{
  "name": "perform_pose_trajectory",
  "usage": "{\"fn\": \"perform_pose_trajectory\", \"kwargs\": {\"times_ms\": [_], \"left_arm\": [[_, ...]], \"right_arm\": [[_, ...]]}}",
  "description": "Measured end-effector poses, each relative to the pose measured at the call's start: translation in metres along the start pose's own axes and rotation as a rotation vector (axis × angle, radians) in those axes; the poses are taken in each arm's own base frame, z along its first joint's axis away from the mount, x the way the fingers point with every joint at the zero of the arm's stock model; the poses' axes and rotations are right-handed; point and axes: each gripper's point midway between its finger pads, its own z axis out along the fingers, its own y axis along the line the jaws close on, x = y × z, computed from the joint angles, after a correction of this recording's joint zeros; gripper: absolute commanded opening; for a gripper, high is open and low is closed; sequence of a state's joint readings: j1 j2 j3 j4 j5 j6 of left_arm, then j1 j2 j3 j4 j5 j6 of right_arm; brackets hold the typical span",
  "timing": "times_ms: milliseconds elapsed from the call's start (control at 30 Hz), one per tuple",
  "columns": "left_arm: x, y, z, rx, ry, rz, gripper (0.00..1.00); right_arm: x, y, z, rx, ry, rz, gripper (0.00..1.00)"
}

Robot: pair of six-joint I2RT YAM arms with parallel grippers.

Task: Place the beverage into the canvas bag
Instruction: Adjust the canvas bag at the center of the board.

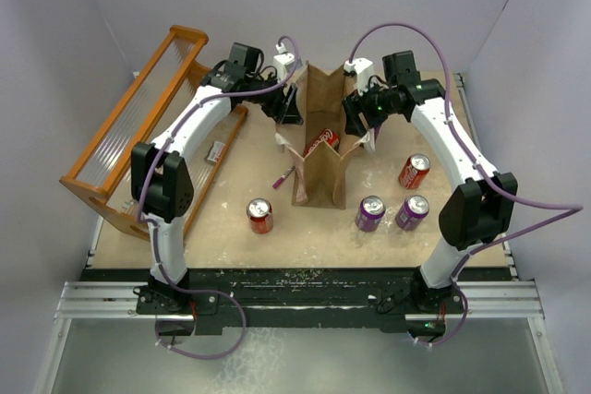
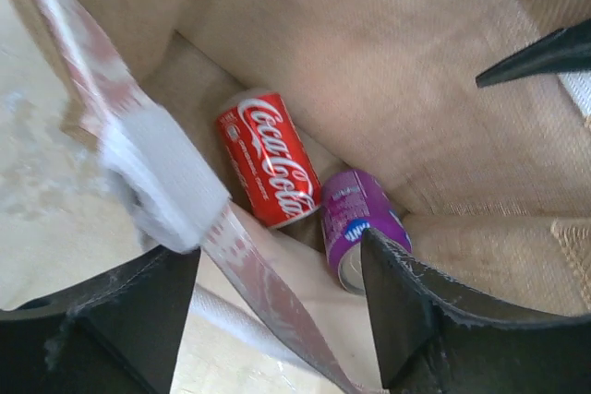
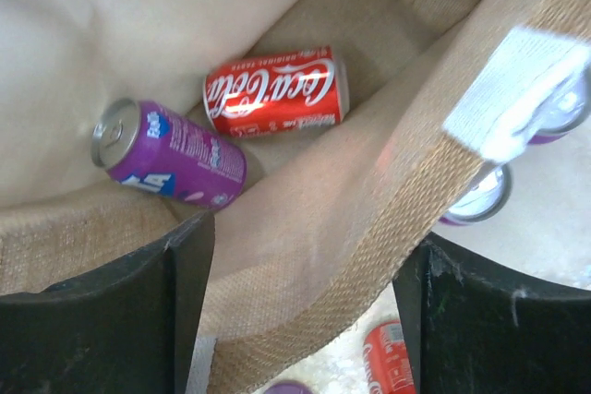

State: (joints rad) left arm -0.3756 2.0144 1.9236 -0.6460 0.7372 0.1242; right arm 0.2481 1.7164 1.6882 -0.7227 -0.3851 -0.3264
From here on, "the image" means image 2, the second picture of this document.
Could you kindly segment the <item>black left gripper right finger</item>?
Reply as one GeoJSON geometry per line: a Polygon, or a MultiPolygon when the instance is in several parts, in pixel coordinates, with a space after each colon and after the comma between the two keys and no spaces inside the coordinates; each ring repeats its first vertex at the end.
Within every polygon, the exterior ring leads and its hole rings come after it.
{"type": "Polygon", "coordinates": [[[587,393],[590,317],[511,304],[421,262],[376,229],[361,262],[391,393],[587,393]]]}

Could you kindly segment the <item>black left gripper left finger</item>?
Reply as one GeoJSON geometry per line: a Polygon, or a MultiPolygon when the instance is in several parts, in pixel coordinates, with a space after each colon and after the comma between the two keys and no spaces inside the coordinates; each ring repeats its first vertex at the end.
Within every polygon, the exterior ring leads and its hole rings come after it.
{"type": "Polygon", "coordinates": [[[2,392],[170,392],[199,259],[158,246],[2,311],[2,392]]]}

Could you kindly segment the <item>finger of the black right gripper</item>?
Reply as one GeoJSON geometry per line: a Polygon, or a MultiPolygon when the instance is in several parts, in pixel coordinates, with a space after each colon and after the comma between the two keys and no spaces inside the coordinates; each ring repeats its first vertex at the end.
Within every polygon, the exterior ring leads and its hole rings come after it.
{"type": "Polygon", "coordinates": [[[560,28],[476,76],[478,88],[544,74],[590,70],[590,19],[560,28]]]}

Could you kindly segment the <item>purple soda can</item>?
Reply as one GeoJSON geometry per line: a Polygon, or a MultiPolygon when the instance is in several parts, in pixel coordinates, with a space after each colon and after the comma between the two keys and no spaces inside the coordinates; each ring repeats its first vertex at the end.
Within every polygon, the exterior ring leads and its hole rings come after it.
{"type": "Polygon", "coordinates": [[[328,266],[343,288],[363,295],[360,244],[375,228],[412,251],[410,238],[377,179],[350,169],[331,176],[321,191],[321,227],[328,266]]]}

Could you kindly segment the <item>brown canvas tote bag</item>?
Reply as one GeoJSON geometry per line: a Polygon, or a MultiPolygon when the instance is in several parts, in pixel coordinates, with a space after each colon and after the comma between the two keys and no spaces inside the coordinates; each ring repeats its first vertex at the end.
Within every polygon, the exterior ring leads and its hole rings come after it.
{"type": "Polygon", "coordinates": [[[11,1],[66,90],[59,133],[96,153],[137,257],[200,254],[179,352],[196,314],[343,393],[391,393],[366,290],[327,262],[321,191],[350,169],[377,179],[411,256],[590,317],[590,70],[475,82],[590,19],[590,0],[11,1]],[[215,124],[247,90],[281,95],[320,180],[319,208],[278,229],[215,124]]]}

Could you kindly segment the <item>red cola can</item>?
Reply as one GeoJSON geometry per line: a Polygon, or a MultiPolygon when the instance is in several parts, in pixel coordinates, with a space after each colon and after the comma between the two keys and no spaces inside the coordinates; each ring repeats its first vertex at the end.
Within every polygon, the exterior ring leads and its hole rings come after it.
{"type": "Polygon", "coordinates": [[[215,120],[254,216],[282,228],[320,206],[320,180],[281,95],[247,90],[227,101],[215,120]]]}

